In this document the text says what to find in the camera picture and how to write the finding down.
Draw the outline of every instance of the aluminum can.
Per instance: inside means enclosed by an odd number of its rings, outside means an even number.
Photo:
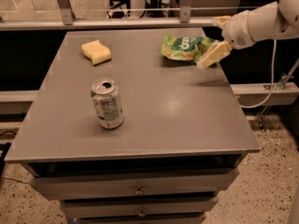
[[[99,78],[94,81],[91,97],[100,125],[114,129],[123,122],[119,87],[111,78]]]

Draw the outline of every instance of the floor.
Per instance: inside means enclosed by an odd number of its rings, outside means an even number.
[[[298,143],[277,113],[266,117],[266,132],[247,119],[255,133],[261,152],[249,154],[239,165],[240,175],[219,202],[206,213],[204,224],[287,223],[292,199],[299,182]],[[19,123],[0,123],[0,133],[17,129]],[[0,143],[13,136],[1,136]],[[7,164],[0,180],[0,223],[66,224],[58,202],[49,202],[28,183],[32,177],[18,164]]]

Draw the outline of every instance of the snack bag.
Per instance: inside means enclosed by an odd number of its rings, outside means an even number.
[[[208,37],[180,37],[167,34],[161,47],[163,56],[171,60],[196,63],[197,68],[207,68],[228,56],[232,48],[226,42]]]

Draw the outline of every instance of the drawer knob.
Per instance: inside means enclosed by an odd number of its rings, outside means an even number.
[[[144,191],[141,189],[140,186],[137,187],[137,190],[134,192],[136,196],[141,196],[144,194]]]
[[[138,214],[138,216],[139,216],[139,217],[145,217],[146,214],[145,214],[143,211],[141,211],[141,212]]]

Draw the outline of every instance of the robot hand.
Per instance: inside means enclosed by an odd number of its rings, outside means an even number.
[[[279,0],[233,17],[215,18],[222,36],[234,49],[244,49],[266,39],[299,37],[299,0]]]

